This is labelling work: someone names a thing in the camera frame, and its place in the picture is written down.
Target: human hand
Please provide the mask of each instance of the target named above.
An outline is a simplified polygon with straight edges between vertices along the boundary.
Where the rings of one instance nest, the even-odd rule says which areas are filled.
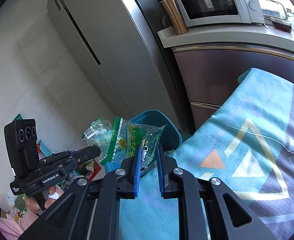
[[[63,194],[63,191],[57,187],[56,185],[50,187],[48,189],[49,194],[53,195],[54,193],[57,193],[59,196],[61,196]],[[53,198],[48,198],[45,202],[45,208],[49,208],[56,200]],[[28,207],[28,209],[30,211],[32,211],[33,213],[37,213],[37,211],[40,209],[39,204],[37,203],[37,201],[33,198],[33,197],[25,197],[25,203],[26,206]]]

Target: cabinet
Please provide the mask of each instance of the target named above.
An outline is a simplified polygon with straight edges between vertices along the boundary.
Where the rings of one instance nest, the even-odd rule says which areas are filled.
[[[293,54],[259,46],[250,46],[253,51],[245,47],[246,51],[243,51],[241,44],[234,44],[235,50],[226,50],[223,44],[216,48],[188,51],[186,47],[187,51],[175,52],[189,101],[221,106],[237,88],[237,78],[250,68],[265,70],[294,84]],[[196,128],[214,112],[195,106],[192,111]]]

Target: microwave control knob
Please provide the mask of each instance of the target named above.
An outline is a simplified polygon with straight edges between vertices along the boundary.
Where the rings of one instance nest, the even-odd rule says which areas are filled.
[[[258,11],[258,5],[253,1],[249,2],[249,7],[254,11]]]

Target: stainless steel refrigerator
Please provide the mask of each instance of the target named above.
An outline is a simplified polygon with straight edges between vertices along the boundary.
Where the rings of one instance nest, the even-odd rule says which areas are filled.
[[[157,0],[48,0],[49,15],[88,79],[118,116],[158,109],[193,133],[186,89],[157,32]]]

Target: orange triangle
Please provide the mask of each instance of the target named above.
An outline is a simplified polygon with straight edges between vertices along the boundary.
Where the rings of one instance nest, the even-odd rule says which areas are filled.
[[[199,164],[202,168],[225,169],[219,153],[214,149],[204,160]]]

